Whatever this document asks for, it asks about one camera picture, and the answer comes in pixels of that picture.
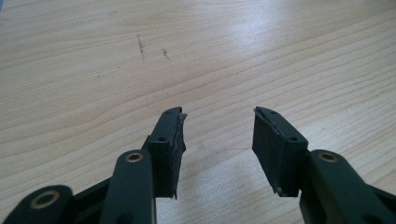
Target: black clamp jaw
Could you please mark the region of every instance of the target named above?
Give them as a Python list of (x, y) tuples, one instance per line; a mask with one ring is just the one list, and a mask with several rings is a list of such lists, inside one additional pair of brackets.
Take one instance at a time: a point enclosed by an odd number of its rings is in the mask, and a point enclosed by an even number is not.
[(39, 189), (4, 223), (156, 223), (155, 199), (177, 197), (186, 117), (181, 107), (166, 110), (141, 150), (119, 156), (109, 179), (76, 195), (67, 186)]
[(342, 156), (308, 151), (280, 114), (256, 107), (253, 151), (280, 197), (297, 197), (305, 223), (396, 223), (396, 196), (363, 182)]

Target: screw hole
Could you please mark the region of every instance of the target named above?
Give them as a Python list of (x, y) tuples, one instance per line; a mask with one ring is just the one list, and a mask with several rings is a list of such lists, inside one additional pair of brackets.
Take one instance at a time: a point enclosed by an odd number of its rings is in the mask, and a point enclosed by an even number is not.
[(363, 215), (363, 220), (366, 223), (370, 223), (370, 224), (382, 224), (381, 218), (370, 215), (370, 214)]
[(338, 161), (338, 159), (334, 155), (327, 153), (327, 152), (321, 152), (318, 154), (318, 156), (321, 159), (323, 159), (324, 161), (328, 161), (328, 162), (337, 162)]
[(30, 207), (33, 209), (42, 209), (48, 207), (55, 203), (58, 200), (59, 196), (60, 194), (56, 190), (45, 191), (39, 194), (30, 202)]
[(128, 162), (137, 162), (143, 159), (143, 155), (138, 152), (134, 152), (126, 156), (125, 160)]

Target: black plastic part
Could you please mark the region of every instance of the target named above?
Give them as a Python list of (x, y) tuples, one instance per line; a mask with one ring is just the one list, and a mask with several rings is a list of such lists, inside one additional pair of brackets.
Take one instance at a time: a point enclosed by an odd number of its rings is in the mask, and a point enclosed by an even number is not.
[(298, 196), (297, 164), (304, 161), (308, 141), (280, 114), (256, 107), (253, 151), (274, 192)]
[(396, 218), (396, 196), (382, 189), (370, 186), (375, 195), (381, 200), (381, 202), (388, 208), (388, 210), (393, 213)]
[(396, 223), (342, 156), (314, 150), (306, 161), (306, 171), (326, 213), (326, 223)]
[(318, 198), (311, 180), (308, 178), (306, 167), (300, 165), (298, 169), (301, 189), (300, 209), (305, 224), (321, 224), (326, 222), (325, 210)]
[(67, 186), (49, 186), (26, 196), (9, 214), (5, 224), (57, 224), (73, 220), (70, 206), (72, 190)]
[(110, 178), (106, 179), (74, 196), (75, 224), (91, 224), (99, 221), (105, 202)]
[(163, 112), (142, 147), (151, 154), (155, 197), (175, 196), (177, 199), (181, 157), (186, 151), (183, 140), (183, 123), (186, 117), (181, 107)]
[(151, 156), (147, 151), (132, 150), (117, 159), (99, 223), (156, 223)]

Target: scratch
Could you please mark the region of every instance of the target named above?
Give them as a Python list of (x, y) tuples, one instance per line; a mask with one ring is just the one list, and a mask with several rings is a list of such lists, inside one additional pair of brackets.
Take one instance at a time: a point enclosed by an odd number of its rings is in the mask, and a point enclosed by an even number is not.
[(145, 56), (143, 55), (145, 46), (142, 44), (142, 41), (140, 40), (140, 35), (137, 36), (137, 43), (139, 44), (139, 49), (140, 49), (140, 54), (142, 55), (142, 59), (143, 61), (145, 61)]
[(165, 58), (169, 60), (168, 52), (166, 52), (166, 49), (163, 49), (163, 56), (165, 56)]

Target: wood grain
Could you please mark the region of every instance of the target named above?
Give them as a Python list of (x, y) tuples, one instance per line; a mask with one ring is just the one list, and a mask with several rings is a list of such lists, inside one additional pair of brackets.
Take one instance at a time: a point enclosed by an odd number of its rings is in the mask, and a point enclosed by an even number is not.
[(396, 194), (395, 97), (395, 1), (6, 0), (0, 219), (109, 177), (177, 105), (188, 150), (159, 223), (302, 223), (250, 149), (256, 105)]

